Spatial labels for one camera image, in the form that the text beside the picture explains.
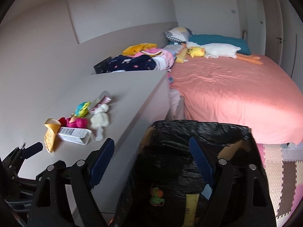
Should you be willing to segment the yellow duck plush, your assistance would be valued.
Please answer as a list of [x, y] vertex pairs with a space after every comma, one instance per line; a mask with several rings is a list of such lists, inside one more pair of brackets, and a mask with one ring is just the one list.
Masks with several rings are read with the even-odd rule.
[[187, 53], [191, 58], [201, 58], [205, 56], [205, 49], [201, 47], [191, 47]]

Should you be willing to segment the yellow orange plush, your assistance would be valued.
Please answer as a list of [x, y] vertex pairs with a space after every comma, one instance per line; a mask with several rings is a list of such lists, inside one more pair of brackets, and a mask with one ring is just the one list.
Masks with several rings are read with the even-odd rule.
[[137, 44], [137, 45], [133, 45], [128, 47], [127, 49], [125, 49], [122, 52], [122, 55], [124, 56], [134, 56], [137, 53], [147, 50], [147, 49], [151, 49], [151, 48], [156, 48], [157, 44], [153, 44], [153, 43], [142, 43], [142, 44]]

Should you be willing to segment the pink folded clothes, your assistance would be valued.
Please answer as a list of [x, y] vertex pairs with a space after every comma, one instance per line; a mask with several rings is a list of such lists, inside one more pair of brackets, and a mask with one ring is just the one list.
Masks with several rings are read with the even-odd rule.
[[170, 70], [175, 62], [174, 55], [165, 49], [150, 48], [142, 50], [134, 55], [134, 57], [139, 57], [142, 55], [148, 55], [155, 62], [156, 66], [154, 70]]

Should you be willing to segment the white long cardboard box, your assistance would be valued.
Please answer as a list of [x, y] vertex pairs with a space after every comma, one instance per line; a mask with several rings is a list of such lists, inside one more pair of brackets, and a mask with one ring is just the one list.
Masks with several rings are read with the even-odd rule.
[[57, 137], [74, 144], [87, 145], [91, 134], [92, 132], [88, 129], [61, 127], [57, 133]]

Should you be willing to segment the white plush rabbit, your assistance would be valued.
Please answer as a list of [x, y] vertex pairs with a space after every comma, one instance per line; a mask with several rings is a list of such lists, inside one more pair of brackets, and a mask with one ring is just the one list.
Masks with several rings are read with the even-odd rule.
[[95, 141], [101, 141], [103, 139], [104, 127], [110, 125], [109, 116], [107, 114], [109, 105], [100, 104], [92, 110], [93, 116], [90, 119], [90, 126], [95, 130]]

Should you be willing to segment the checkered patchwork pillow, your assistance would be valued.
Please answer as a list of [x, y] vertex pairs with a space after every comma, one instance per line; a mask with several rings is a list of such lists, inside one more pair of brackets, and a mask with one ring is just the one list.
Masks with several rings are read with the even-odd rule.
[[186, 27], [175, 27], [164, 32], [168, 41], [173, 43], [186, 43], [192, 34], [192, 31]]

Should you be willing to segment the pink bed cover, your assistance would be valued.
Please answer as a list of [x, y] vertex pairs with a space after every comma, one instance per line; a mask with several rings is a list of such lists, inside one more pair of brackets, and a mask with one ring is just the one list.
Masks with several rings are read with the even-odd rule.
[[233, 58], [188, 58], [174, 64], [172, 88], [184, 97], [185, 117], [239, 124], [260, 144], [302, 141], [302, 92], [266, 56], [256, 65]]

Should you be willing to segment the black wall socket panel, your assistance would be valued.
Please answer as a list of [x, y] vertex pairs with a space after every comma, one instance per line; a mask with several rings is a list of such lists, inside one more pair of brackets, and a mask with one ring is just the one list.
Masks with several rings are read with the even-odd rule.
[[112, 61], [112, 57], [110, 56], [110, 57], [102, 60], [98, 64], [94, 65], [95, 73], [96, 74], [108, 73], [109, 64], [111, 61]]

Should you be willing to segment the green blue frog toy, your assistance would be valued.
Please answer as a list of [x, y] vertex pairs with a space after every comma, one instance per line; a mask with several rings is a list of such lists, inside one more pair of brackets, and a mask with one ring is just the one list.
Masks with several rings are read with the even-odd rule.
[[88, 107], [90, 105], [90, 102], [83, 102], [79, 104], [75, 110], [74, 115], [76, 117], [84, 117], [88, 113]]

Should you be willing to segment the black trash bag bin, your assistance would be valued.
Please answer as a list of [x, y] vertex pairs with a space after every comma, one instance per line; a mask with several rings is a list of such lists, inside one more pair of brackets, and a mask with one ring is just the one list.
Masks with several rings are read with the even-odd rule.
[[[199, 194], [197, 226], [210, 194], [190, 152], [190, 139], [195, 136], [204, 145], [225, 147], [254, 139], [252, 131], [237, 124], [194, 120], [157, 121], [151, 129], [151, 138], [140, 150], [120, 196], [112, 226], [183, 226], [186, 194]], [[150, 203], [154, 187], [164, 193], [163, 206]]]

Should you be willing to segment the orange crab toy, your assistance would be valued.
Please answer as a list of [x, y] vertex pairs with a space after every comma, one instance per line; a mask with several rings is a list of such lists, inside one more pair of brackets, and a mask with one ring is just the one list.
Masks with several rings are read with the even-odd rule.
[[150, 199], [150, 203], [157, 207], [157, 206], [163, 206], [165, 203], [165, 199], [163, 198], [163, 191], [160, 190], [157, 187], [152, 188], [151, 190], [151, 199]]

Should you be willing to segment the white wardrobe door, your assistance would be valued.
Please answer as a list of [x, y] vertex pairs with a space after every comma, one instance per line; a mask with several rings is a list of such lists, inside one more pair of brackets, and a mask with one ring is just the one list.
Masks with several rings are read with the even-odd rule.
[[279, 0], [237, 0], [241, 37], [251, 52], [281, 65], [283, 16]]

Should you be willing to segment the colourful foam floor mat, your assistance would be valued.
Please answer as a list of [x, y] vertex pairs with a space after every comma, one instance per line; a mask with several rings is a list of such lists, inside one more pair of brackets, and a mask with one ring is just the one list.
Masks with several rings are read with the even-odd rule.
[[294, 215], [302, 200], [302, 148], [290, 144], [258, 144], [269, 184], [277, 226]]

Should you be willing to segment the yellow padded envelope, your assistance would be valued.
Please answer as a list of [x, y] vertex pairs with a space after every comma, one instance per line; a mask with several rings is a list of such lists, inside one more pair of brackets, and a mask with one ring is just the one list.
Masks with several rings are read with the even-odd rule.
[[199, 196], [199, 194], [186, 194], [183, 226], [194, 226]]

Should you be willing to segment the grey red-white torn package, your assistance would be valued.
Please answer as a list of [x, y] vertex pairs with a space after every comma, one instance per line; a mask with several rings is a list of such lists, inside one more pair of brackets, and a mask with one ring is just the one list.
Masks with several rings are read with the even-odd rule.
[[99, 112], [106, 113], [109, 110], [109, 104], [111, 97], [107, 91], [103, 91], [96, 100], [91, 102], [88, 106], [88, 112], [90, 114], [97, 114]]

